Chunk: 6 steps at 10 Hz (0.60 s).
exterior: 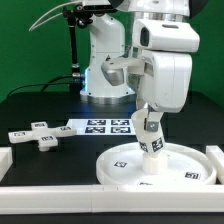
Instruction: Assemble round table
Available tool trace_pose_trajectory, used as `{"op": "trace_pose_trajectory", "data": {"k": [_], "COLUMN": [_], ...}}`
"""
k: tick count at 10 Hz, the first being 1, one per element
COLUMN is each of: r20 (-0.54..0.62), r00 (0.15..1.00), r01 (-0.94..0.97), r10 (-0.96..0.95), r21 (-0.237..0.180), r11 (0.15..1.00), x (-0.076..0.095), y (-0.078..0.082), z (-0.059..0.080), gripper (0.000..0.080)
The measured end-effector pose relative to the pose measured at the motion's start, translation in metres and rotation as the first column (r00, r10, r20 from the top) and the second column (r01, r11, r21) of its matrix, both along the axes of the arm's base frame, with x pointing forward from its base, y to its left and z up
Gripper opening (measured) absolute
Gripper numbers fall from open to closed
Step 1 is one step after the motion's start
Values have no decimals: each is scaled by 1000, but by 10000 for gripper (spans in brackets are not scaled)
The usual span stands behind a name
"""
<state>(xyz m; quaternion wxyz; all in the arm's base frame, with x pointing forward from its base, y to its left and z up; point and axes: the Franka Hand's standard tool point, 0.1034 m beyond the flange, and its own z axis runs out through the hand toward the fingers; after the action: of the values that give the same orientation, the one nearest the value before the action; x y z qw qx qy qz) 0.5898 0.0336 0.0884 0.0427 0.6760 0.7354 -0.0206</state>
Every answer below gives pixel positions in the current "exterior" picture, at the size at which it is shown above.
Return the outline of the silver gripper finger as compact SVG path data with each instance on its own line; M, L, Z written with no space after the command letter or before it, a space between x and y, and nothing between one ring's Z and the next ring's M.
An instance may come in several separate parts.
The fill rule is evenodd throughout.
M157 132L162 116L162 112L147 111L147 116L144 121L144 129L147 132Z

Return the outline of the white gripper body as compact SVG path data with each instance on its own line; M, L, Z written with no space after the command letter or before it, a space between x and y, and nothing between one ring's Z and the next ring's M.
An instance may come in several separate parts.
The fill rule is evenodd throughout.
M185 104L192 71L189 54L143 50L144 74L137 95L158 112L179 112Z

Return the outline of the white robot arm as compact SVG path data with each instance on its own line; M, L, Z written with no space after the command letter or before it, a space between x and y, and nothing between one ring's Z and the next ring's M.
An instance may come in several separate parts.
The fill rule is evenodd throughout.
M188 23L209 0L83 0L90 26L88 99L117 103L134 97L146 107L146 129L185 104L191 54L200 37Z

